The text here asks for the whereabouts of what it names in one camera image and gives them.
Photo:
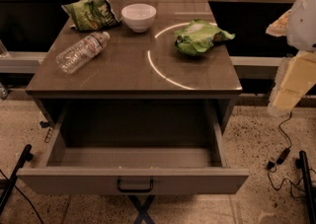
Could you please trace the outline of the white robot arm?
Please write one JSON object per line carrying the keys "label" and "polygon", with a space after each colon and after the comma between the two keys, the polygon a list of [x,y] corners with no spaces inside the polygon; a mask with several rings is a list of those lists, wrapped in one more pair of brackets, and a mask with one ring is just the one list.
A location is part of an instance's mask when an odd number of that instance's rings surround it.
{"label": "white robot arm", "polygon": [[279,65],[271,92],[268,113],[290,113],[301,98],[316,85],[316,0],[297,0],[290,10],[268,26],[266,33],[286,37],[297,49]]}

